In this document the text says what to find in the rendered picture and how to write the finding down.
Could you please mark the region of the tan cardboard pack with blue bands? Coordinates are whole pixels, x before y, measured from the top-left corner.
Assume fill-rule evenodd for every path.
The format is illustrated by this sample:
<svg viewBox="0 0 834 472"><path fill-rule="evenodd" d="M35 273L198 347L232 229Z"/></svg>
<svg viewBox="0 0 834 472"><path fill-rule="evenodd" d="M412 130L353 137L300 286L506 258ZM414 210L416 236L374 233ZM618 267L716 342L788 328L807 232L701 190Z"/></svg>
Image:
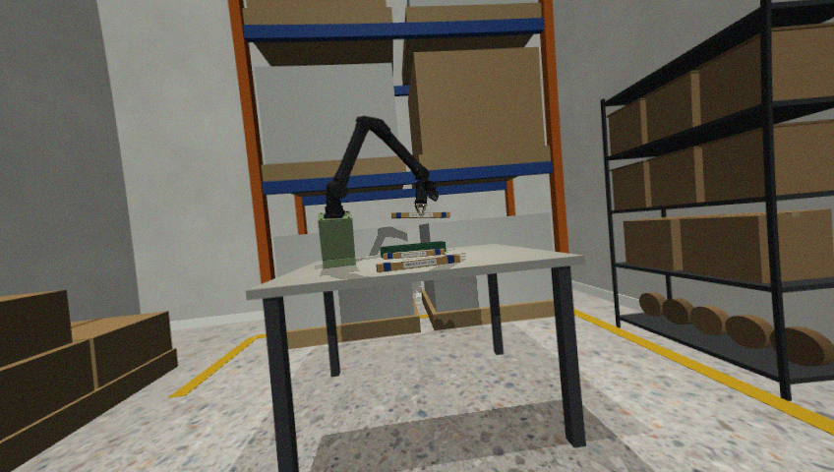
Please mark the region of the tan cardboard pack with blue bands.
<svg viewBox="0 0 834 472"><path fill-rule="evenodd" d="M391 218L448 218L450 212L424 212L420 216L419 212L392 212Z"/></svg>
<svg viewBox="0 0 834 472"><path fill-rule="evenodd" d="M445 255L445 249L399 252L399 253L387 253L387 254L383 254L383 258L384 258L384 260L387 260L387 259L423 257L423 256L434 256L434 255Z"/></svg>

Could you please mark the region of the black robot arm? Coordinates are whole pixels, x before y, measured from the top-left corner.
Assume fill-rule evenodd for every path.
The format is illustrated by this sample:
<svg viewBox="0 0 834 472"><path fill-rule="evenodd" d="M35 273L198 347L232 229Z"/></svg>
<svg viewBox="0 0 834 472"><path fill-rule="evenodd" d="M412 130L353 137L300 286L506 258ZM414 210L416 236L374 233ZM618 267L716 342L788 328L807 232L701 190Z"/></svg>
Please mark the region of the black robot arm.
<svg viewBox="0 0 834 472"><path fill-rule="evenodd" d="M425 191L421 191L421 199L428 200L429 198L436 202L439 198L439 191L436 191L436 182L428 180L430 176L429 171L426 169L426 167L424 167L420 162L418 162L414 158L414 156L404 147L404 145L394 136L392 132L389 132L390 128L384 122L384 120L374 117L361 116L356 118L356 125L353 135L350 139L350 142L348 144L344 157L341 160L337 172L335 173L332 181L329 181L327 183L327 206L325 207L326 213L324 214L324 218L342 218L345 214L345 210L341 205L340 199L344 198L347 195L347 183L349 180L349 176L358 156L358 153L360 151L360 148L365 140L367 133L369 132L369 127L371 127L370 131L379 132L374 134L378 136L381 140L383 140L393 150L393 152L410 168L410 170L416 176L415 180L420 180L416 182L416 191L424 190L425 183ZM386 136L388 132L389 134ZM427 182L425 180L427 180ZM337 181L338 183L336 183ZM426 192L431 193L427 193L430 197L427 197Z"/></svg>

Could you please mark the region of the tan box with blue bands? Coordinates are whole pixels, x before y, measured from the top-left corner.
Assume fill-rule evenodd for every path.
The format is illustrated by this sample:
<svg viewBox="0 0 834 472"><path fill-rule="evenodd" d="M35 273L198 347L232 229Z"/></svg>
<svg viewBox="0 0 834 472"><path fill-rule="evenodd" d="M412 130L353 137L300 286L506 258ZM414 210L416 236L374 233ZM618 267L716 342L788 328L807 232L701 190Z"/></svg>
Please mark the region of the tan box with blue bands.
<svg viewBox="0 0 834 472"><path fill-rule="evenodd" d="M443 257L445 257L445 258L443 258ZM452 264L452 263L460 263L460 256L459 255L448 255L448 256L416 259L416 260L382 263L382 264L376 264L376 266L378 265L377 266L377 272L382 272L382 271L414 268L414 267L421 267L421 266L436 266L436 265L444 265L444 264Z"/></svg>

